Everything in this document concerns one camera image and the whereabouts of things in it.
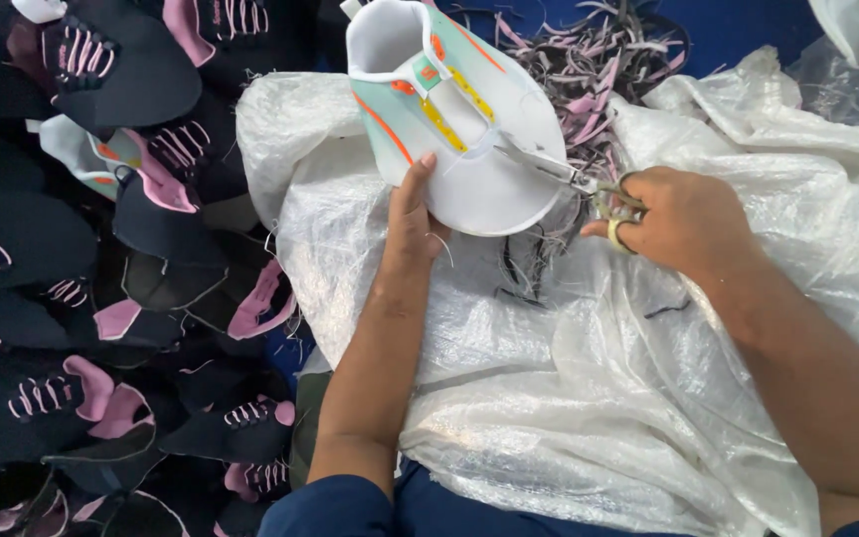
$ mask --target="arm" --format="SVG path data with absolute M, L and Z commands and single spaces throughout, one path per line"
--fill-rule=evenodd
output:
M 392 500 L 396 445 L 423 339 L 430 268 L 441 239 L 448 237 L 448 229 L 423 204 L 435 164 L 435 156 L 423 157 L 390 194 L 387 246 L 356 332 L 324 395 L 308 483 L 356 475 Z
M 690 277 L 741 351 L 765 408 L 817 485 L 822 530 L 859 520 L 859 345 L 770 262 L 727 183 L 670 168 L 623 187 L 649 207 L 625 245 Z M 605 236 L 607 223 L 583 235 Z

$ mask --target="left hand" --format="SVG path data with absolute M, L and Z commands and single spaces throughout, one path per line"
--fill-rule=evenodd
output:
M 385 262 L 428 268 L 443 250 L 443 241 L 449 239 L 452 230 L 440 224 L 423 202 L 423 191 L 435 168 L 436 155 L 427 153 L 413 163 L 403 184 L 390 192 Z

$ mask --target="pile of shoe uppers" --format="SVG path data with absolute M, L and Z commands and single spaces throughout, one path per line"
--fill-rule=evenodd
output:
M 0 535 L 254 535 L 298 330 L 234 104 L 303 0 L 0 0 Z

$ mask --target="hand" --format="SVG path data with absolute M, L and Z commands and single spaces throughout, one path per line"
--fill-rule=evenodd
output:
M 429 267 L 443 250 L 451 229 L 440 224 L 423 202 L 423 191 L 435 168 L 436 155 L 424 155 L 413 163 L 403 184 L 390 192 L 384 262 Z
M 621 186 L 648 211 L 638 224 L 618 226 L 618 238 L 648 259 L 698 285 L 769 263 L 723 180 L 660 166 L 626 177 Z M 608 221 L 590 222 L 581 234 L 607 237 Z

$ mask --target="scissors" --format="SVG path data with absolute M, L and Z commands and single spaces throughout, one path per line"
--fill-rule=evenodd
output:
M 525 166 L 543 179 L 564 184 L 567 187 L 591 198 L 593 205 L 596 210 L 599 211 L 600 216 L 609 222 L 608 238 L 614 247 L 624 253 L 637 253 L 633 250 L 629 250 L 616 234 L 618 226 L 626 222 L 633 224 L 638 223 L 638 217 L 633 214 L 634 211 L 632 209 L 638 209 L 641 214 L 644 214 L 644 211 L 648 210 L 644 203 L 629 196 L 621 188 L 621 182 L 631 175 L 631 172 L 622 174 L 616 182 L 599 180 L 585 172 L 579 171 L 571 165 L 567 165 L 566 163 L 560 163 L 559 161 L 550 159 L 549 157 L 544 157 L 543 155 L 526 151 L 525 149 L 517 146 L 509 139 L 509 137 L 505 137 L 504 140 L 506 140 L 505 145 L 494 146 L 496 151 L 502 153 L 511 161 Z M 609 207 L 608 202 L 606 202 L 606 200 L 603 199 L 603 196 L 600 195 L 601 193 L 610 193 L 614 197 L 618 198 L 623 203 L 624 209 L 619 211 L 618 214 L 615 214 Z

